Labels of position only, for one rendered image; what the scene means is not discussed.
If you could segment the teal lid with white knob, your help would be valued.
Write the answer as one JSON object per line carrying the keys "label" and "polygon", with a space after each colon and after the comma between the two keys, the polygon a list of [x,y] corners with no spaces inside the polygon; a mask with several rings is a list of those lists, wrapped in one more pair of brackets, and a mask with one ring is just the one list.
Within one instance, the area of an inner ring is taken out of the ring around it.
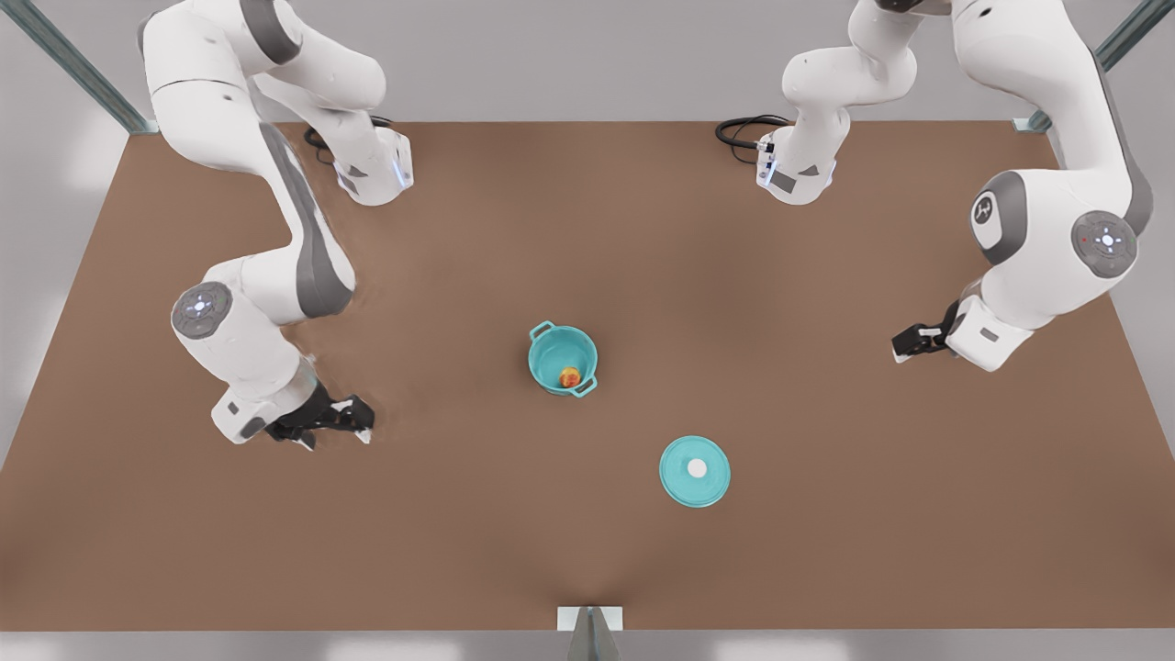
{"label": "teal lid with white knob", "polygon": [[725,497],[732,472],[725,452],[701,436],[684,436],[669,443],[660,456],[658,474],[674,503],[706,508]]}

